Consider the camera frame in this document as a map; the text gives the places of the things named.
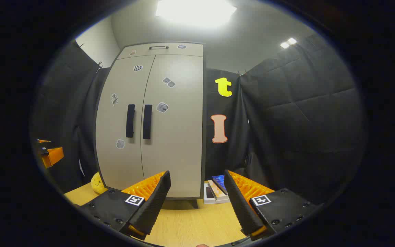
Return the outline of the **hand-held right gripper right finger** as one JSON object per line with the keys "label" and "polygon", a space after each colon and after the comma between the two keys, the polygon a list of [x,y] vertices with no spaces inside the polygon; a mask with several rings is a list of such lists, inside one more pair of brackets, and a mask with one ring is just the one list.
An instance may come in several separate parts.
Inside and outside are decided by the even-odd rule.
{"label": "hand-held right gripper right finger", "polygon": [[272,190],[230,170],[224,185],[244,235],[265,238],[296,227],[323,207],[290,189]]}

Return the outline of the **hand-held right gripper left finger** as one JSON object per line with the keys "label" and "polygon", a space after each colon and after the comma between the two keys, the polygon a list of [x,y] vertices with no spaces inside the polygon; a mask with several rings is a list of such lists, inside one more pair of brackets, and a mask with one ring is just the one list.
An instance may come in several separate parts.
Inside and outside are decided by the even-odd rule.
{"label": "hand-held right gripper left finger", "polygon": [[124,235],[145,240],[155,225],[170,187],[170,172],[167,170],[122,191],[107,189],[79,206],[79,210]]}

